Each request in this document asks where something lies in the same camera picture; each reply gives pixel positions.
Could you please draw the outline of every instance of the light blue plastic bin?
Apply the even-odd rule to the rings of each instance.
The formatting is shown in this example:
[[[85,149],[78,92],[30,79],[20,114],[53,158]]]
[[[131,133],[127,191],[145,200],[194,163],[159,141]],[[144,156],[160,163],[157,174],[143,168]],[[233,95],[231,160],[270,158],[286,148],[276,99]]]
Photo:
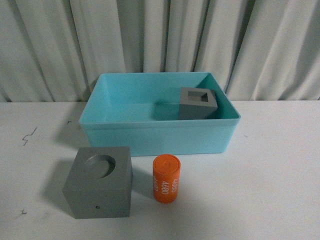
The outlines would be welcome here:
[[[181,87],[213,89],[215,119],[178,120]],[[92,147],[130,146],[132,156],[156,156],[222,153],[239,120],[211,73],[106,73],[79,123]]]

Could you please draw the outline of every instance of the gray block with circular hole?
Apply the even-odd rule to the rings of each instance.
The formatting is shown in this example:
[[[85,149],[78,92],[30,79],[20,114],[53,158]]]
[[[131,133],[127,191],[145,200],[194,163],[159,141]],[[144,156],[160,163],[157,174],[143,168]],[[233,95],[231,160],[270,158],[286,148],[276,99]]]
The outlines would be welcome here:
[[[179,120],[214,118],[218,105],[211,89],[182,87],[179,104]]]
[[[130,216],[130,148],[81,147],[62,189],[74,218]]]

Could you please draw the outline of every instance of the orange cylinder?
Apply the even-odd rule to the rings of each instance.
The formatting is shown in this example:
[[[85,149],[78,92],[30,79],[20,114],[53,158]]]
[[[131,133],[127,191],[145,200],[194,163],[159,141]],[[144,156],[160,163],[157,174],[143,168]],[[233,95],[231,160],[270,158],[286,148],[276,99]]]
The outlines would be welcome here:
[[[153,196],[164,204],[173,202],[178,195],[180,161],[171,154],[162,154],[153,161]]]

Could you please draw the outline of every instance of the circular hole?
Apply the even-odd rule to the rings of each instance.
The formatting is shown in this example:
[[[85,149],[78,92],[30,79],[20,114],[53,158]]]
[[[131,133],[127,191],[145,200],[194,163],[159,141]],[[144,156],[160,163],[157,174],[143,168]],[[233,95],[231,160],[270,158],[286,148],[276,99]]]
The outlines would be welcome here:
[[[109,155],[95,155],[85,161],[84,174],[89,179],[102,179],[116,167],[116,161]]]

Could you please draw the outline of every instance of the curtain fold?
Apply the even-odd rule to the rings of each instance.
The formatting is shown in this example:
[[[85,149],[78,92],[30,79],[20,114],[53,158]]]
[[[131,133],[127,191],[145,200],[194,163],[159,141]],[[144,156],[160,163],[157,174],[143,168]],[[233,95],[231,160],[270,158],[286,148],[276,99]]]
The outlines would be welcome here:
[[[86,101],[100,74],[211,72],[231,100],[319,100],[320,0],[3,0],[0,102]]]

